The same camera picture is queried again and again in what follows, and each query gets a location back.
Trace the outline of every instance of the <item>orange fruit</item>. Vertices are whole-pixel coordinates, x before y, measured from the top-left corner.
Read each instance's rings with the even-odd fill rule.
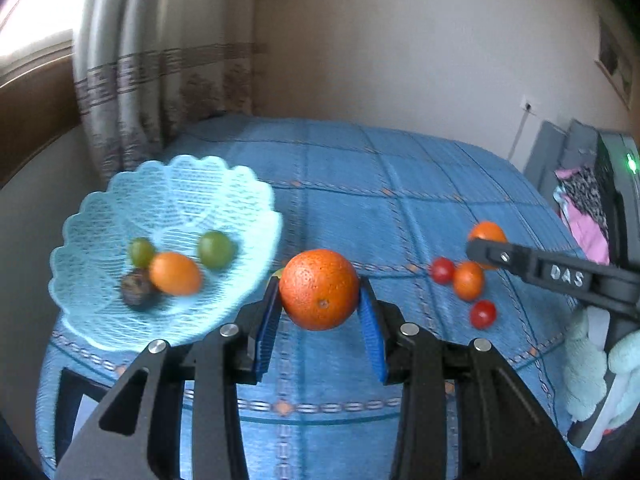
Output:
[[[350,261],[327,249],[300,253],[282,271],[282,306],[306,330],[341,325],[353,314],[359,295],[360,282]]]
[[[196,263],[184,254],[156,254],[149,266],[151,282],[172,296],[190,296],[200,290],[202,273]]]
[[[500,228],[500,226],[494,222],[489,222],[487,220],[476,224],[471,232],[467,240],[473,240],[474,238],[480,238],[481,240],[490,240],[492,242],[500,242],[507,243],[507,237],[504,235],[504,231]],[[480,266],[485,270],[494,270],[496,267],[489,266],[487,264],[480,264]]]
[[[453,274],[453,290],[463,301],[476,300],[484,288],[484,270],[475,262],[462,262]]]

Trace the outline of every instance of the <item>blue bedspread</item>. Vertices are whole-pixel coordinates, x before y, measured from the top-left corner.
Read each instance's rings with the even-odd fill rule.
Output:
[[[273,186],[275,208],[284,220],[273,270],[303,250],[340,252],[369,276],[377,297],[398,304],[408,320],[453,342],[466,344],[479,335],[490,339],[566,433],[570,419],[560,396],[562,334],[572,300],[504,272],[489,272],[483,297],[495,302],[498,319],[481,333],[468,322],[469,304],[450,287],[434,284],[426,272],[438,256],[465,259],[466,236],[485,219],[500,224],[511,242],[580,254],[568,230],[511,164],[469,144],[407,132],[239,116],[189,128],[165,156],[181,153],[217,155],[230,166],[249,166]],[[92,349],[62,324],[56,326],[37,412],[48,474],[55,466],[53,413],[62,367],[110,384],[133,357]],[[251,478],[386,478],[400,395],[399,387],[377,382],[357,317],[324,333],[304,332],[283,319],[264,381],[239,388]],[[185,479],[191,478],[190,406],[188,390],[182,433]],[[454,420],[450,409],[452,425]],[[454,427],[449,438],[454,452]],[[452,460],[450,478],[455,471]]]

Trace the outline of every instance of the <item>green light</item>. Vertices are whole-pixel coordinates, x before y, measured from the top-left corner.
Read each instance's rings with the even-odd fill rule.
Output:
[[[636,164],[634,158],[631,156],[631,153],[626,154],[626,163],[629,165],[629,169],[633,171],[634,174],[638,171],[638,165]]]

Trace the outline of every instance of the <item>electrical socket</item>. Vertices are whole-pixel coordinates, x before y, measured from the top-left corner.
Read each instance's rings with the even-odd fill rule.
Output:
[[[520,102],[520,108],[522,108],[526,112],[529,112],[531,115],[537,115],[540,104],[535,99],[524,95],[522,96],[522,101]]]

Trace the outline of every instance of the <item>glove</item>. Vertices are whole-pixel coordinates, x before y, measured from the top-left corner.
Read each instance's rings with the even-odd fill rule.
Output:
[[[576,310],[565,341],[567,411],[575,420],[587,420],[607,394],[604,381],[607,366],[615,374],[628,373],[628,388],[609,423],[608,429],[615,430],[633,416],[640,404],[640,331],[622,338],[608,357],[589,340],[588,331],[586,310]]]

